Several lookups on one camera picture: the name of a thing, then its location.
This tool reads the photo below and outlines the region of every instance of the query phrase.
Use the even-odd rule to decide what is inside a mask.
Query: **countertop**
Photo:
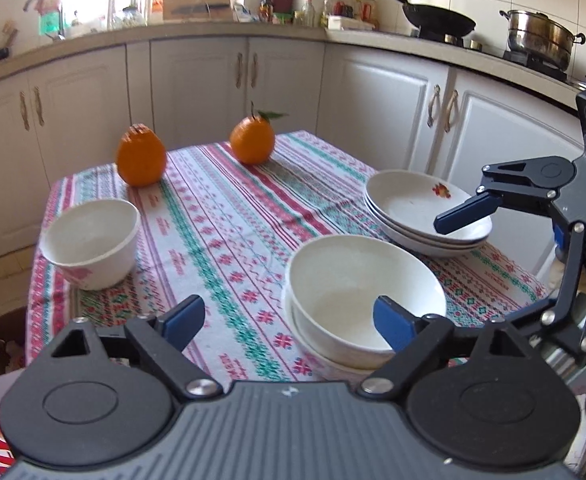
[[[488,54],[397,34],[325,30],[323,28],[266,25],[263,23],[169,23],[89,34],[72,40],[51,43],[1,61],[0,79],[56,59],[100,48],[138,41],[198,36],[252,36],[325,41],[410,54],[484,73],[507,83],[529,89],[551,101],[576,110],[576,94],[578,93],[576,88]]]

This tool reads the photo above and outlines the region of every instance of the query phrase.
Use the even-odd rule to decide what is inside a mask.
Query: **wok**
[[[454,10],[432,5],[411,4],[408,0],[397,1],[403,4],[402,9],[406,19],[421,30],[462,38],[476,28],[476,22]]]

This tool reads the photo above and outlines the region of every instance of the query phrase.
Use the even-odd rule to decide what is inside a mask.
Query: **tablecloth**
[[[287,260],[304,241],[332,233],[386,239],[368,215],[363,186],[374,170],[306,132],[277,137],[271,160],[246,167],[227,143],[168,155],[156,185],[131,189],[113,165],[57,182],[43,228],[70,206],[119,197],[139,209],[137,266],[98,292],[71,288],[36,251],[28,299],[28,361],[71,317],[119,324],[165,312],[190,294],[206,303],[185,355],[227,386],[232,380],[314,380],[291,337],[279,297]],[[545,295],[545,287],[489,244],[455,259],[420,256],[447,296],[447,314],[474,326]]]

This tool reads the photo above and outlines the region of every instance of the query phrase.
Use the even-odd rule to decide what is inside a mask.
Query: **white plate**
[[[457,256],[467,254],[475,249],[475,247],[463,249],[444,249],[434,247],[427,244],[426,242],[415,240],[414,238],[409,238],[407,235],[401,234],[393,227],[391,227],[385,220],[377,216],[375,212],[369,212],[371,213],[371,216],[377,221],[377,224],[385,235],[391,238],[391,240],[394,242],[400,244],[402,247],[405,247],[406,249],[412,250],[416,253],[424,254],[425,256],[432,256],[433,258],[455,258]]]
[[[353,368],[378,368],[393,356],[373,324],[378,296],[414,316],[445,315],[446,298],[418,258],[388,242],[330,235],[303,244],[289,260],[297,328],[321,355]]]
[[[311,367],[313,373],[318,375],[318,377],[324,378],[327,381],[347,381],[351,386],[357,386],[362,380],[374,372],[374,370],[358,370],[357,368],[349,368],[334,363],[323,355],[318,354],[318,352],[305,341],[300,335],[293,319],[293,306],[291,305],[291,294],[289,293],[288,283],[284,283],[282,286],[280,306],[284,310],[284,317],[293,339],[297,343],[300,352],[302,352],[305,361]]]
[[[371,214],[371,216],[374,216],[375,219],[380,220],[381,222],[384,222],[385,225],[387,227],[393,229],[393,231],[396,231],[396,232],[400,233],[401,235],[404,235],[407,238],[411,238],[411,240],[423,243],[423,244],[428,245],[430,247],[435,247],[438,249],[450,249],[452,251],[468,252],[471,249],[475,249],[476,247],[479,247],[480,245],[482,245],[486,241],[486,238],[483,238],[482,240],[477,240],[474,242],[465,242],[465,243],[457,242],[455,244],[452,244],[452,243],[448,243],[448,242],[441,242],[439,240],[433,240],[432,238],[428,238],[424,235],[416,234],[413,231],[409,231],[408,229],[400,227],[400,225],[398,225],[398,224],[394,224],[388,218],[386,218],[384,215],[382,215],[382,213],[380,213],[380,211],[378,211],[378,209],[376,209],[375,206],[371,202],[369,202],[368,199],[365,199],[365,204],[366,204],[367,208],[369,209],[369,213]]]
[[[441,242],[476,242],[491,232],[492,222],[487,217],[448,235],[436,233],[433,219],[460,205],[470,195],[459,187],[423,173],[380,171],[367,181],[366,193],[391,223]]]

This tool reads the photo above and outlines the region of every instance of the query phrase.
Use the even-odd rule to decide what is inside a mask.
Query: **cooking pot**
[[[500,14],[509,20],[509,49],[537,56],[563,71],[569,67],[574,43],[586,41],[584,34],[574,36],[541,12],[501,10]]]

